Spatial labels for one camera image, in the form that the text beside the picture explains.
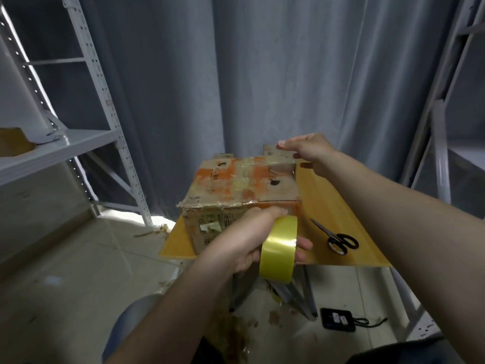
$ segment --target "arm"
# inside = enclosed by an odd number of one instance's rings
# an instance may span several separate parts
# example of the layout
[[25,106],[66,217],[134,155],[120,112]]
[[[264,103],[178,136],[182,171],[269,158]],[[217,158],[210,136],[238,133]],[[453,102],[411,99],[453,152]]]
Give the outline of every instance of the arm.
[[[167,291],[161,301],[130,333],[107,364],[190,363],[209,323],[217,295],[233,273],[260,257],[259,247],[277,217],[279,207],[251,208],[221,233]],[[307,239],[298,246],[310,249]],[[303,251],[295,260],[303,261]]]
[[380,176],[321,134],[278,146],[334,185],[462,358],[485,362],[485,222]]

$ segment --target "forearm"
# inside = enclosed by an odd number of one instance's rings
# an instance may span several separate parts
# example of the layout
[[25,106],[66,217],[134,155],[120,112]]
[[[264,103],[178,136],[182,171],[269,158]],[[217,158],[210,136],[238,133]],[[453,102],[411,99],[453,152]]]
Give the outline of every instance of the forearm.
[[483,362],[485,223],[343,153],[327,177],[464,359]]
[[233,273],[225,249],[202,253],[109,358],[109,364],[189,363]]

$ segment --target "tape strip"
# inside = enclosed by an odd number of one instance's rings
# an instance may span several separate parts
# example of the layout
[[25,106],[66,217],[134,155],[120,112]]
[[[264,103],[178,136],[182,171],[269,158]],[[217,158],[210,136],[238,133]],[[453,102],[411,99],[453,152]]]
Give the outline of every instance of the tape strip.
[[259,275],[264,279],[290,283],[293,275],[298,218],[277,218],[263,243],[259,261]]

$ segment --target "black cable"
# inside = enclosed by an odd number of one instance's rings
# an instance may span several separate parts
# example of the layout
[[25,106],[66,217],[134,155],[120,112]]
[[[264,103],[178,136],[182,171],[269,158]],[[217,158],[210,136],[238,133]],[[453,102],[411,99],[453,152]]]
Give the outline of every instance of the black cable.
[[354,324],[357,327],[364,327],[364,328],[374,328],[374,327],[379,327],[381,324],[387,321],[387,318],[384,318],[382,321],[379,323],[376,323],[374,325],[369,325],[369,320],[367,318],[353,318],[354,319]]

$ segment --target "shelf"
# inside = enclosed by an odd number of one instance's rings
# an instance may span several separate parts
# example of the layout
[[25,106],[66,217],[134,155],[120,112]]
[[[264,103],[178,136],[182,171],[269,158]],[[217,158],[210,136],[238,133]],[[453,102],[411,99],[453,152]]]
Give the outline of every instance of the shelf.
[[485,170],[485,140],[448,140],[448,149]]
[[0,185],[114,142],[117,138],[118,133],[112,130],[67,129],[64,137],[38,145],[33,151],[15,157],[0,157]]

